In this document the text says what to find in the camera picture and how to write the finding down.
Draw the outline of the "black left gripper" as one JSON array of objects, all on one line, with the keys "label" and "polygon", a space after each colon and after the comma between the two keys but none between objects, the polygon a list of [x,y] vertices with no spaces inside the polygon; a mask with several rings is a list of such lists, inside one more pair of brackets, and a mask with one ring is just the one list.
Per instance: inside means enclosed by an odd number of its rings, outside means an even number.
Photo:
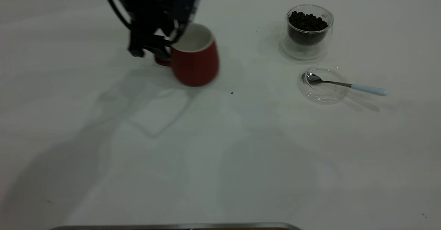
[{"label": "black left gripper", "polygon": [[145,34],[152,35],[152,53],[171,59],[171,38],[178,39],[193,21],[200,0],[107,0],[117,18],[130,30],[128,51],[145,56]]}]

